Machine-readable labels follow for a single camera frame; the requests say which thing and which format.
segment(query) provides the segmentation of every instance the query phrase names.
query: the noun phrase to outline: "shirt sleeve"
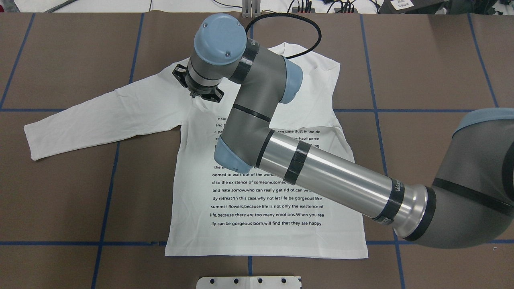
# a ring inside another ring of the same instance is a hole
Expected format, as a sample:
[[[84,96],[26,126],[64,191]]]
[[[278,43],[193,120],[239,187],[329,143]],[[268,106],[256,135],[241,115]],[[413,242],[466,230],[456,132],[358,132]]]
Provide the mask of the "shirt sleeve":
[[[167,131],[182,124],[192,98],[172,75],[176,64],[26,125],[32,159]]]

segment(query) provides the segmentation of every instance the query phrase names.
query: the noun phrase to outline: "looped black cable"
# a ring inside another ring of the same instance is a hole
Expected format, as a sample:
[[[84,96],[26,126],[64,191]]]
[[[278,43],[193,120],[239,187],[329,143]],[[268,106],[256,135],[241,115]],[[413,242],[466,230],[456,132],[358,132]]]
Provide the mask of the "looped black cable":
[[[305,54],[313,51],[314,48],[316,48],[316,46],[318,46],[318,44],[320,44],[320,42],[321,42],[321,29],[318,26],[318,24],[316,24],[316,22],[310,20],[309,18],[305,18],[303,16],[296,15],[296,14],[290,14],[290,13],[270,13],[270,14],[263,14],[261,16],[258,16],[254,20],[252,20],[250,23],[248,23],[248,25],[245,28],[245,32],[248,33],[248,31],[253,26],[253,24],[255,22],[261,20],[261,19],[268,18],[268,17],[280,17],[280,16],[281,17],[290,17],[290,18],[295,18],[295,19],[299,19],[299,20],[305,21],[305,22],[311,24],[312,26],[314,26],[314,28],[316,28],[316,31],[318,32],[318,41],[316,41],[316,43],[311,48],[307,49],[304,52],[301,52],[301,53],[298,53],[298,54],[295,54],[295,55],[292,55],[292,56],[288,56],[288,57],[286,57],[287,59],[291,59],[291,58],[295,58],[295,57],[298,57],[298,56],[305,55]]]

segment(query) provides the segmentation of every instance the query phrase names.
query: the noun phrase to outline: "robot end effector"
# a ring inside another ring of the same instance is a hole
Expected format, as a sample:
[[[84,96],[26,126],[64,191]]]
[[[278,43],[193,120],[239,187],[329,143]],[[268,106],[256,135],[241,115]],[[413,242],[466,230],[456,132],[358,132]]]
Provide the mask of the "robot end effector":
[[[409,186],[269,128],[279,102],[299,90],[301,69],[247,39],[225,14],[204,20],[188,67],[175,77],[191,96],[219,102],[223,77],[241,84],[214,158],[252,167],[392,225],[414,243],[459,248],[496,238],[514,216],[514,110],[468,114],[452,138],[433,186]]]

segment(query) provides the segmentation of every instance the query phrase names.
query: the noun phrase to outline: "black tape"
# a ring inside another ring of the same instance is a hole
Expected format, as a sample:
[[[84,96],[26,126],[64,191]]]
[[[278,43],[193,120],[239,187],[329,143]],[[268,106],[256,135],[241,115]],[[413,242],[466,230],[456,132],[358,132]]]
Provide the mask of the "black tape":
[[[432,218],[434,217],[435,206],[437,203],[437,199],[435,198],[435,192],[432,188],[427,188],[427,206],[425,208],[425,213],[419,222],[419,225],[414,229],[414,231],[405,237],[404,239],[407,241],[416,241],[427,231],[430,223],[432,222]]]
[[[505,154],[502,165],[502,182],[503,189],[507,193],[507,197],[514,201],[514,142],[510,145],[510,148]]]
[[[257,53],[259,53],[259,43],[253,39],[247,38],[245,52],[243,52],[243,55],[241,56],[241,59],[229,80],[237,84],[243,83],[250,72],[250,68],[252,68],[253,61],[255,60]]]
[[[507,203],[504,203],[497,198],[494,198],[492,196],[488,196],[484,193],[481,193],[479,191],[475,191],[468,187],[464,187],[459,184],[452,183],[448,180],[441,179],[441,178],[435,178],[432,185],[434,185],[436,187],[440,187],[440,188],[450,191],[452,193],[455,193],[459,196],[468,198],[474,202],[477,202],[483,206],[486,206],[490,209],[493,209],[493,210],[500,212],[502,214],[505,214],[507,216],[514,215],[514,207],[513,206],[511,206]]]
[[[289,163],[287,172],[284,175],[284,181],[290,183],[291,185],[296,184],[296,180],[298,179],[298,176],[303,169],[305,159],[307,159],[310,146],[310,144],[300,140],[296,146],[295,154],[292,156],[291,162]]]
[[[394,217],[398,214],[401,203],[403,202],[403,196],[405,195],[405,186],[403,183],[393,178],[391,181],[393,185],[389,200],[382,209],[382,212],[376,218],[373,218],[373,221],[384,225],[391,224],[394,221]]]
[[[260,119],[262,119],[262,120],[264,120],[264,121],[271,122],[271,118],[269,118],[269,117],[267,117],[267,116],[265,116],[265,115],[263,115],[263,114],[260,114],[260,113],[258,113],[258,112],[256,112],[256,111],[253,111],[253,110],[251,110],[251,109],[248,109],[248,108],[246,108],[246,107],[244,107],[244,106],[242,106],[242,105],[239,105],[239,104],[235,104],[235,103],[234,103],[234,105],[233,105],[232,107],[233,107],[234,109],[240,110],[240,111],[245,112],[245,113],[247,113],[247,114],[251,114],[251,115],[253,115],[254,117],[260,118]]]
[[[269,140],[271,139],[274,132],[275,132],[274,130],[270,130],[268,133],[268,136],[266,136],[266,139],[264,140],[264,143],[262,144],[261,151],[259,152],[259,155],[257,157],[257,163],[255,164],[256,168],[259,168],[261,166],[262,156],[264,155],[264,151],[266,150]]]

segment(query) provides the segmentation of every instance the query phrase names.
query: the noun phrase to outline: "brown table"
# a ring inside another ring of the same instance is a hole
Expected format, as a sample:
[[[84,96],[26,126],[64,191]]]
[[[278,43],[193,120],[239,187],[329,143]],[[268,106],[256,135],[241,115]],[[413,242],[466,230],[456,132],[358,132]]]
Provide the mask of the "brown table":
[[[207,15],[0,14],[0,287],[195,288],[203,276],[296,275],[307,289],[512,288],[514,226],[488,244],[439,250],[365,219],[364,260],[165,257],[179,128],[30,159],[25,124],[188,57]],[[430,185],[466,112],[514,106],[514,17],[309,17],[323,31],[316,52],[341,63],[334,110],[358,164]],[[309,47],[316,33],[272,18],[253,37]]]

